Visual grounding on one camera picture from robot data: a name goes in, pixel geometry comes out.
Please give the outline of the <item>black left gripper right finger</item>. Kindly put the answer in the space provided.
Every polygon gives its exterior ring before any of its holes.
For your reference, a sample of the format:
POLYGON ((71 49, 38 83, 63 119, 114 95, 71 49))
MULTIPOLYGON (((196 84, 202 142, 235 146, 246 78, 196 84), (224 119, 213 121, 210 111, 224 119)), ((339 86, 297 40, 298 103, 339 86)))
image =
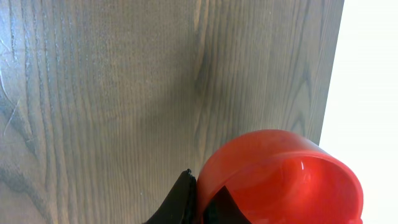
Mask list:
POLYGON ((226 187, 221 188, 203 212, 204 224, 251 224, 226 187))

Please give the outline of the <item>red plastic measuring scoop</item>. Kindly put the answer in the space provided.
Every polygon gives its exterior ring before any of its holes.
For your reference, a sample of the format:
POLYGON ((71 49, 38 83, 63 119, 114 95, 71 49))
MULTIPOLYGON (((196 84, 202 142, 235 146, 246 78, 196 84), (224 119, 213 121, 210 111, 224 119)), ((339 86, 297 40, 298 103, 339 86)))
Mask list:
POLYGON ((251 223, 361 223, 363 190, 354 172, 304 137, 279 129, 221 146, 197 180, 197 215, 226 193, 251 223))

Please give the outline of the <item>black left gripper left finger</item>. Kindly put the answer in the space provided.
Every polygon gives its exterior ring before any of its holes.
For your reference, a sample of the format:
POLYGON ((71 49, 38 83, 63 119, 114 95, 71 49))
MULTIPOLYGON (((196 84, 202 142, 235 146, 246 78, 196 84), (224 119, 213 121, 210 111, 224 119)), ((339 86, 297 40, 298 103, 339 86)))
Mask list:
POLYGON ((196 215, 197 181, 192 171, 183 171, 157 211, 145 224, 192 224, 196 215))

